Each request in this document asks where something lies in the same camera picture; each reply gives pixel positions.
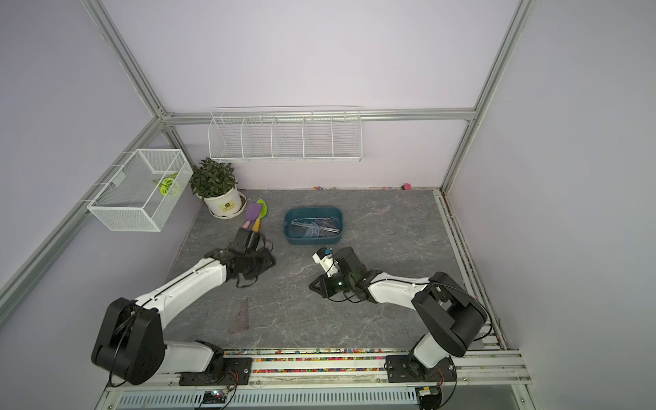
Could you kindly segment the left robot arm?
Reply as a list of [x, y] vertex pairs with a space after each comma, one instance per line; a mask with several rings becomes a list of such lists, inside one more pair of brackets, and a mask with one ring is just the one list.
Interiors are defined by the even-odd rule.
[[171, 342], [164, 338], [170, 322], [210, 290], [233, 281], [254, 285], [276, 264], [273, 243], [260, 232], [237, 230], [224, 249], [212, 249], [165, 285], [135, 299], [109, 304], [91, 354], [96, 367], [123, 384], [139, 385], [155, 375], [180, 374], [181, 384], [237, 384], [239, 375], [226, 364], [225, 351], [204, 341]]

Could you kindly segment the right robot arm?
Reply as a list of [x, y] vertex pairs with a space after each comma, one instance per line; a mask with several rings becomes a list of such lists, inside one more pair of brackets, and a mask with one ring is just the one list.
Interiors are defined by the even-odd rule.
[[313, 261], [323, 273], [309, 289], [322, 298], [332, 301], [342, 294], [339, 303], [392, 304], [418, 314], [427, 333], [413, 347], [409, 360], [424, 369], [450, 356], [463, 357], [488, 321], [484, 305], [447, 273], [406, 278], [370, 270], [350, 247], [336, 252], [322, 247], [313, 254]]

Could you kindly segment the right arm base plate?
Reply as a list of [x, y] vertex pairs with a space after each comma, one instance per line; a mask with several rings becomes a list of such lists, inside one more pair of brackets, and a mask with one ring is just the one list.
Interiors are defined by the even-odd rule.
[[434, 367], [425, 367], [411, 355], [388, 355], [384, 370], [390, 383], [435, 383], [454, 382], [457, 372], [450, 356], [440, 360]]

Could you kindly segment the clear straight ruler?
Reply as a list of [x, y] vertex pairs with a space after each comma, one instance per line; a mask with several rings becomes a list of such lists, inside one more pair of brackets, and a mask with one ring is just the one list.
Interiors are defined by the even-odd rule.
[[326, 222], [321, 222], [317, 220], [310, 220], [310, 221], [302, 221], [302, 220], [292, 220], [290, 223], [294, 227], [302, 227], [305, 228], [307, 231], [311, 232], [329, 232], [329, 233], [335, 233], [339, 234], [341, 232], [340, 229], [337, 227], [334, 227], [333, 225], [327, 224]]

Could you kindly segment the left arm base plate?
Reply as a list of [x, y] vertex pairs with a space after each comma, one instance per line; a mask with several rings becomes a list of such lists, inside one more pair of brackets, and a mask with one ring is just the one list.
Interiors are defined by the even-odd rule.
[[253, 360], [228, 357], [215, 360], [205, 372], [183, 372], [179, 386], [242, 386], [249, 384]]

